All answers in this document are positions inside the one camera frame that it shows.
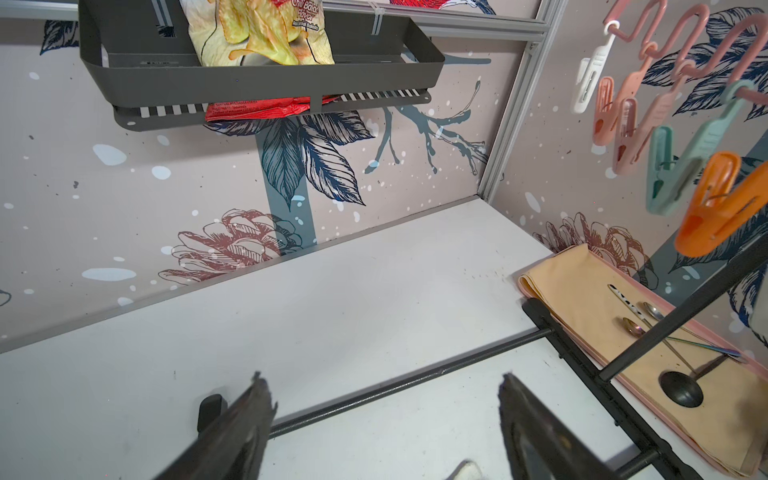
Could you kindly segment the pink clip hanger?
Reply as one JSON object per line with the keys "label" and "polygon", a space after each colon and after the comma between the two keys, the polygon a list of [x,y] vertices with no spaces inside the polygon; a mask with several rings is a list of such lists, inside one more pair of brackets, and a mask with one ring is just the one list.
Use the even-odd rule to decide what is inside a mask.
{"label": "pink clip hanger", "polygon": [[[612,170],[633,172],[648,159],[650,136],[662,125],[674,131],[674,156],[679,157],[706,121],[717,118],[725,104],[725,88],[750,80],[755,90],[740,90],[745,108],[767,106],[767,83],[757,77],[767,63],[767,15],[760,10],[713,15],[704,3],[685,11],[662,43],[653,36],[667,2],[650,1],[635,26],[616,35],[589,106],[594,106],[592,141],[614,148]],[[626,9],[617,1],[603,20],[619,22]]]}

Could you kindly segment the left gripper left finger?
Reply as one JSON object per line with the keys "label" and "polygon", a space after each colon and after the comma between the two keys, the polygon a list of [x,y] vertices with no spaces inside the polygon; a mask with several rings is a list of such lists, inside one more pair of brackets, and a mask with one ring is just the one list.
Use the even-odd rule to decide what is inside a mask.
{"label": "left gripper left finger", "polygon": [[267,381],[251,385],[198,436],[159,479],[256,479],[277,413]]}

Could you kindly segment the black clothes rack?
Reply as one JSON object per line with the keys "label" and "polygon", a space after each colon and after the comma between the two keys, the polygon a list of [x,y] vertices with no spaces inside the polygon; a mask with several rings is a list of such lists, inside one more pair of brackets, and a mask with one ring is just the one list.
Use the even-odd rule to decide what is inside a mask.
{"label": "black clothes rack", "polygon": [[[605,366],[600,365],[595,358],[574,341],[545,303],[536,297],[527,298],[523,301],[522,308],[534,324],[534,329],[530,333],[461,356],[453,361],[443,362],[408,374],[398,380],[364,389],[358,394],[344,396],[324,407],[312,409],[288,420],[277,421],[274,418],[268,441],[437,379],[498,354],[517,349],[539,339],[546,339],[611,415],[615,424],[638,447],[639,452],[636,456],[619,469],[613,470],[617,475],[615,479],[630,478],[649,465],[655,467],[666,479],[693,479],[696,477],[695,470],[673,452],[669,443],[662,439],[624,396],[616,390],[613,386],[613,380],[617,379],[620,373],[638,359],[661,344],[663,340],[674,336],[677,330],[693,320],[717,297],[736,285],[747,274],[762,267],[766,261],[767,242],[765,239],[758,239],[735,256],[730,263],[718,271],[680,306],[669,312],[666,318],[651,328],[643,338],[633,342]],[[226,404],[216,395],[205,399],[200,407],[198,436],[231,405],[233,403]]]}

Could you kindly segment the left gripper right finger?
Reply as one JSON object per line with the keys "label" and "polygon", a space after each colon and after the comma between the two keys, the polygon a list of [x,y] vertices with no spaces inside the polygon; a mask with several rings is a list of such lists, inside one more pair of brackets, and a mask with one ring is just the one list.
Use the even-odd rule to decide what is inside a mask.
{"label": "left gripper right finger", "polygon": [[515,375],[499,387],[500,427],[514,479],[615,479]]}

